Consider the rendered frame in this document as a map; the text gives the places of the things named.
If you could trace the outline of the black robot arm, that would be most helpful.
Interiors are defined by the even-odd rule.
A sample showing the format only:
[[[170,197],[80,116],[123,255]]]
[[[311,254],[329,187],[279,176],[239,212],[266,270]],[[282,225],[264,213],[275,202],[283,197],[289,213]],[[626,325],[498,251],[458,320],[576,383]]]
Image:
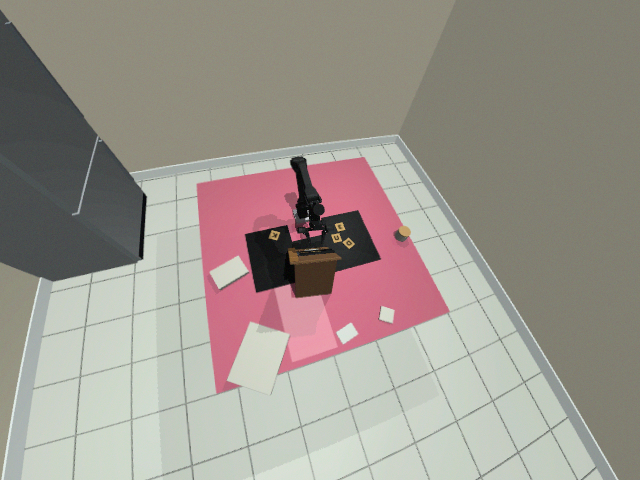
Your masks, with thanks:
[[[306,159],[302,156],[293,157],[290,160],[290,166],[296,174],[299,198],[295,205],[299,219],[322,215],[325,212],[325,208],[320,204],[322,203],[322,199],[316,188],[312,186],[307,170]],[[309,215],[307,210],[309,211]],[[316,219],[313,220],[313,218],[310,218],[309,227],[314,231],[322,230],[322,226],[326,226],[325,219],[319,220],[319,217],[316,217]]]

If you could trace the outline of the small grey cylinder with tan lid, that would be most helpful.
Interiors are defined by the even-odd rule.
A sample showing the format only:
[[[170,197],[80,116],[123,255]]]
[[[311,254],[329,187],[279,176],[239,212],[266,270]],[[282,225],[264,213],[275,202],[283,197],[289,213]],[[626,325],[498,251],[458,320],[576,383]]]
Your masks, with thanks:
[[[405,241],[411,234],[411,230],[407,226],[400,226],[395,233],[395,238],[398,241]]]

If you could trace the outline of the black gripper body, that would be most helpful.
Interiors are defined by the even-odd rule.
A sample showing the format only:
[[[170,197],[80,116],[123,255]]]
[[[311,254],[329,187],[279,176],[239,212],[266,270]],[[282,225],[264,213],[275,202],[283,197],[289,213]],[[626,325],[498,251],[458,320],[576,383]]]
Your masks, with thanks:
[[[319,220],[320,220],[320,216],[309,216],[309,221],[310,221],[310,218],[313,218],[313,220],[315,220],[316,217],[319,217]],[[333,225],[326,225],[326,226],[322,227],[322,231],[323,232],[332,231],[332,230],[334,230]],[[314,230],[311,229],[311,228],[305,228],[305,227],[298,227],[297,228],[297,233],[308,233],[308,231],[314,231]]]

